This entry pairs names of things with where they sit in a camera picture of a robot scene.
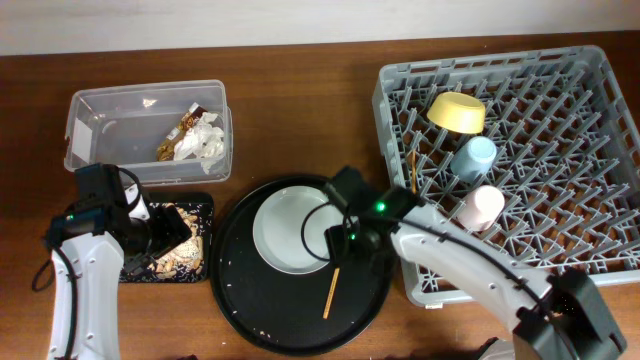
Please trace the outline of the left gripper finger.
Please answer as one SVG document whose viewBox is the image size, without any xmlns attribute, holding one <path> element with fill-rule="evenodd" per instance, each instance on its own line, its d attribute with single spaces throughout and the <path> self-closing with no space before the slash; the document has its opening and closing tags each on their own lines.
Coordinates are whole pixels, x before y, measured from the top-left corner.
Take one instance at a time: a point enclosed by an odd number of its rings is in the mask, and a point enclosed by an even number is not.
<svg viewBox="0 0 640 360">
<path fill-rule="evenodd" d="M 157 251 L 146 252 L 125 252 L 124 265 L 122 271 L 124 273 L 141 273 L 159 257 Z"/>
<path fill-rule="evenodd" d="M 153 250 L 171 250 L 192 236 L 190 227 L 174 205 L 155 208 L 150 228 Z"/>
</svg>

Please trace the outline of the food scraps and shells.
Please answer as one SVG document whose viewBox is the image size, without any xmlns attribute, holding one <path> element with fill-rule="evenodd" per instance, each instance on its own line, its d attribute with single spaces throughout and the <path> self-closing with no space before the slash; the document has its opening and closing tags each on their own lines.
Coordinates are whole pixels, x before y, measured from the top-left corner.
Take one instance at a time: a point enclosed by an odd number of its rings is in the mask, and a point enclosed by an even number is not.
<svg viewBox="0 0 640 360">
<path fill-rule="evenodd" d="M 155 260 L 144 272 L 132 275 L 122 272 L 122 283 L 197 283 L 206 277 L 205 247 L 211 241 L 211 203 L 152 203 L 177 207 L 192 236 L 163 257 Z"/>
</svg>

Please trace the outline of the brown snack wrapper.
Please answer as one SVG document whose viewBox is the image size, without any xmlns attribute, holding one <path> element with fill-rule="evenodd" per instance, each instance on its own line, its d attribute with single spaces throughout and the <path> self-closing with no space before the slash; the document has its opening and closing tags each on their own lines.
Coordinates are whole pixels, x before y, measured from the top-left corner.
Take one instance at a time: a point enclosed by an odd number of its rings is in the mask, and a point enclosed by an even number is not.
<svg viewBox="0 0 640 360">
<path fill-rule="evenodd" d="M 197 103 L 193 103 L 189 110 L 179 120 L 177 125 L 166 135 L 162 143 L 156 149 L 157 161 L 168 161 L 174 156 L 176 144 L 184 138 L 186 132 L 193 128 L 206 112 L 206 109 Z"/>
</svg>

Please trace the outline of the white napkin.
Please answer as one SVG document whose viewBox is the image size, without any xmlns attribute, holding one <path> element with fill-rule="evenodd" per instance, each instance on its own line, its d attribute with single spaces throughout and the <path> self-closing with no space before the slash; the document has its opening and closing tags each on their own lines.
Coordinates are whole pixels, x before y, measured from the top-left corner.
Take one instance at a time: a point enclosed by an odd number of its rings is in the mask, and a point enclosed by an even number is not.
<svg viewBox="0 0 640 360">
<path fill-rule="evenodd" d="M 184 160 L 194 155 L 198 159 L 204 159 L 201 166 L 209 174 L 211 167 L 222 158 L 225 150 L 225 132 L 213 125 L 216 120 L 221 119 L 218 113 L 204 112 L 195 126 L 174 146 L 173 160 Z"/>
</svg>

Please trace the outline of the pink plastic cup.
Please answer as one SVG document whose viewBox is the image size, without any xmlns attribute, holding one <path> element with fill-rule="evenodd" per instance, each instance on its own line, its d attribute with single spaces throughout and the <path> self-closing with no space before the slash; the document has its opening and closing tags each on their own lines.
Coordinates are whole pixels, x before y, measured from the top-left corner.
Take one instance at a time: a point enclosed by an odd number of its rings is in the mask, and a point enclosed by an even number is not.
<svg viewBox="0 0 640 360">
<path fill-rule="evenodd" d="M 463 199 L 463 202 L 464 206 L 456 215 L 456 219 L 464 228 L 474 232 L 490 228 L 505 207 L 502 192 L 490 185 L 476 188 Z"/>
</svg>

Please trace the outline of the blue plastic cup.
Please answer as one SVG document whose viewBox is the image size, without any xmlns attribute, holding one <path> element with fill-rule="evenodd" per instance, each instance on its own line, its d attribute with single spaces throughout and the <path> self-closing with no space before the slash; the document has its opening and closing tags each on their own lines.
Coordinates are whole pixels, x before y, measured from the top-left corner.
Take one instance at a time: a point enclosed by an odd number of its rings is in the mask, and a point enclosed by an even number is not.
<svg viewBox="0 0 640 360">
<path fill-rule="evenodd" d="M 476 136 L 454 155 L 450 169 L 460 181 L 473 183 L 491 169 L 496 156 L 494 142 L 488 137 Z"/>
</svg>

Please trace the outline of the yellow bowl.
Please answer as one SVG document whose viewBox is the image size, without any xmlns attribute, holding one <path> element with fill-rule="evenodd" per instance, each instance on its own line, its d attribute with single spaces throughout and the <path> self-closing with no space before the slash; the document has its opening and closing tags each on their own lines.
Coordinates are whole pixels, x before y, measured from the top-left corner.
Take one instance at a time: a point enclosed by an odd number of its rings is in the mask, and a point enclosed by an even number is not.
<svg viewBox="0 0 640 360">
<path fill-rule="evenodd" d="M 427 118 L 437 126 L 462 134 L 483 131 L 485 105 L 477 98 L 459 92 L 439 94 L 427 112 Z"/>
</svg>

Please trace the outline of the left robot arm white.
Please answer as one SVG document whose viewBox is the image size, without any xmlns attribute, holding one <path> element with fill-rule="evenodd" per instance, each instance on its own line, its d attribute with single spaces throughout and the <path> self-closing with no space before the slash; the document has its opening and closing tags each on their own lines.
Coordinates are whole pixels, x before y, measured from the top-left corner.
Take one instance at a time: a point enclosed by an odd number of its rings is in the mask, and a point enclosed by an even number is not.
<svg viewBox="0 0 640 360">
<path fill-rule="evenodd" d="M 118 286 L 191 236 L 172 206 L 152 208 L 131 171 L 96 163 L 75 172 L 79 199 L 45 235 L 54 267 L 50 359 L 117 359 Z"/>
</svg>

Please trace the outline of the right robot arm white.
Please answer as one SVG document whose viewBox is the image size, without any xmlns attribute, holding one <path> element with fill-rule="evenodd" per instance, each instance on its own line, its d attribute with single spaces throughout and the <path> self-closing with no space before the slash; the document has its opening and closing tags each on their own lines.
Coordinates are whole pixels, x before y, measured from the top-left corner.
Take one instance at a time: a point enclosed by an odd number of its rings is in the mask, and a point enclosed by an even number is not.
<svg viewBox="0 0 640 360">
<path fill-rule="evenodd" d="M 626 339 L 586 273 L 555 275 L 520 262 L 406 188 L 377 191 L 352 167 L 323 191 L 344 217 L 347 240 L 433 270 L 501 321 L 511 340 L 489 340 L 480 358 L 613 360 L 625 352 Z"/>
</svg>

